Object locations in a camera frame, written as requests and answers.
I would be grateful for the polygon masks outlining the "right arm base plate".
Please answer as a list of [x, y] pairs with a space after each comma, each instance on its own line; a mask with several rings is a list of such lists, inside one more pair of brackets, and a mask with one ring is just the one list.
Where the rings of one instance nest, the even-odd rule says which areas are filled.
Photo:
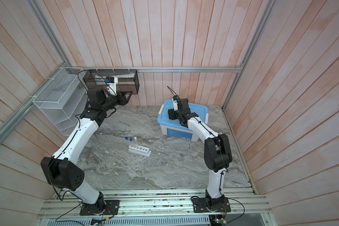
[[217, 199], [210, 197], [199, 198], [198, 196], [192, 196], [190, 198], [195, 213], [205, 212], [231, 212], [229, 201], [226, 197], [222, 196]]

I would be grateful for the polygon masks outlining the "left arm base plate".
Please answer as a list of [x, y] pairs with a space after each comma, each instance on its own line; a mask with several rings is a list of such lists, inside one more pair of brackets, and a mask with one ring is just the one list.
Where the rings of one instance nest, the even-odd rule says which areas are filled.
[[100, 200], [96, 204], [83, 204], [80, 216], [92, 215], [117, 215], [120, 207], [120, 200]]

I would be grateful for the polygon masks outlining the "blue plastic bin lid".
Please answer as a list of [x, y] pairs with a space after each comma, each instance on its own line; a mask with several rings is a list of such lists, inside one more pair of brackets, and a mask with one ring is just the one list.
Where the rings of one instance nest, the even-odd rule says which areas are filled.
[[[188, 103], [191, 113], [196, 113], [202, 122], [206, 123], [206, 115], [209, 113], [208, 107], [204, 105]], [[190, 131], [189, 128], [181, 125], [178, 113], [174, 110], [173, 100], [168, 99], [164, 102], [162, 111], [158, 114], [157, 122], [161, 126], [172, 127], [177, 130]]]

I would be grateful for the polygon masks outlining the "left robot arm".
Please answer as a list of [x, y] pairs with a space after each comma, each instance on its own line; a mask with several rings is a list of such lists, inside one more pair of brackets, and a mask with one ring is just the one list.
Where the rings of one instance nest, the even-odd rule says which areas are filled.
[[51, 157], [43, 158], [40, 163], [47, 182], [53, 188], [69, 191], [94, 215], [104, 213], [104, 196], [85, 180], [84, 171], [77, 166], [78, 159], [90, 137], [104, 119], [110, 117], [107, 112], [116, 112], [116, 107], [126, 105], [132, 95], [132, 91], [117, 91], [117, 77], [107, 76], [103, 80], [106, 88], [96, 85], [87, 91], [85, 108], [77, 116], [78, 123], [69, 138]]

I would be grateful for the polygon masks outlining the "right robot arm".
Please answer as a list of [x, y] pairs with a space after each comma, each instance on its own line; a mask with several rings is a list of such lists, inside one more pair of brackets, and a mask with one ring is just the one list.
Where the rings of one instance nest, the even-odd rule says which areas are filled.
[[204, 143], [204, 161], [209, 169], [209, 182], [205, 197], [195, 197], [196, 208], [206, 208], [209, 211], [227, 211], [228, 199], [223, 194], [224, 177], [232, 162], [232, 152], [226, 134], [219, 134], [204, 123], [199, 115], [192, 112], [188, 99], [173, 96], [173, 108], [168, 110], [170, 120], [179, 123], [194, 132]]

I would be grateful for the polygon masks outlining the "white plastic storage bin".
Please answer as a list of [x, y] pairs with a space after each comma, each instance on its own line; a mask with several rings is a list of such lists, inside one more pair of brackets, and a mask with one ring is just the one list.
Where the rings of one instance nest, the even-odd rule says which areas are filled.
[[[209, 113], [206, 115], [206, 122], [207, 123], [208, 123], [208, 115], [209, 115]], [[190, 141], [193, 141], [193, 142], [196, 142], [199, 139], [199, 137], [191, 130], [190, 131], [177, 130], [177, 129], [172, 128], [172, 127], [161, 126], [161, 125], [160, 125], [160, 127], [161, 127], [162, 134], [170, 136], [170, 137], [180, 138], [180, 139], [184, 139], [184, 140], [190, 140]]]

